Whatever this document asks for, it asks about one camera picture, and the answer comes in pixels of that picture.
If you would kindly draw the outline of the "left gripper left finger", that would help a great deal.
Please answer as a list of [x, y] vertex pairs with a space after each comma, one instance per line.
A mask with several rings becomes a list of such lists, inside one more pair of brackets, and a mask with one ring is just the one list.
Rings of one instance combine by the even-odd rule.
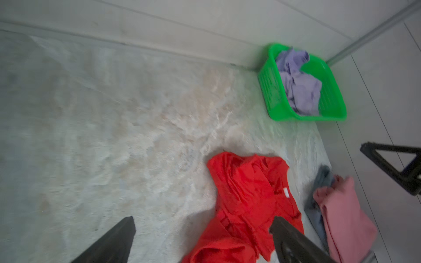
[[72, 263], [127, 263], [135, 234], [134, 218], [125, 217]]

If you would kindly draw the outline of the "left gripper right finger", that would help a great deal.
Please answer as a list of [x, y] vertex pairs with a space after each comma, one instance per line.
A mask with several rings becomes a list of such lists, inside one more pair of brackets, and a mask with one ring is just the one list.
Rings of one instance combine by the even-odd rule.
[[319, 247], [282, 217], [275, 217], [269, 232], [280, 263], [335, 263]]

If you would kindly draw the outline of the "red t-shirt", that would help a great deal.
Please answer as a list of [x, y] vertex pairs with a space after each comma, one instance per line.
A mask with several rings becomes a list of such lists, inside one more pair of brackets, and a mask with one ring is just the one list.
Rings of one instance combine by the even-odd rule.
[[218, 191], [216, 214], [184, 263], [255, 263], [260, 256], [270, 261], [275, 217], [304, 232], [282, 158], [222, 152], [207, 168]]

